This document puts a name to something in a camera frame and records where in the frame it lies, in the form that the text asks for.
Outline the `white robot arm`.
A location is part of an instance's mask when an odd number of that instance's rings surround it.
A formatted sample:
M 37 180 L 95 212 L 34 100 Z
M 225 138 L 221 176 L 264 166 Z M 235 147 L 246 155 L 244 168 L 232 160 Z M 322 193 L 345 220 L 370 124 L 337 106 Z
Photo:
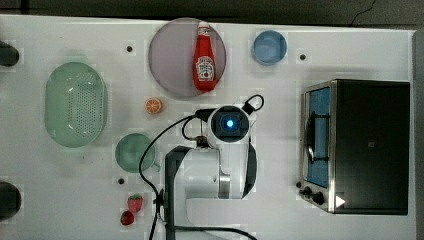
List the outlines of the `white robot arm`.
M 164 225 L 166 240 L 225 240 L 251 234 L 224 226 L 196 226 L 189 220 L 189 199 L 240 200 L 257 176 L 256 150 L 251 143 L 249 103 L 200 109 L 195 117 L 206 123 L 206 135 L 195 148 L 177 146 L 165 157 Z

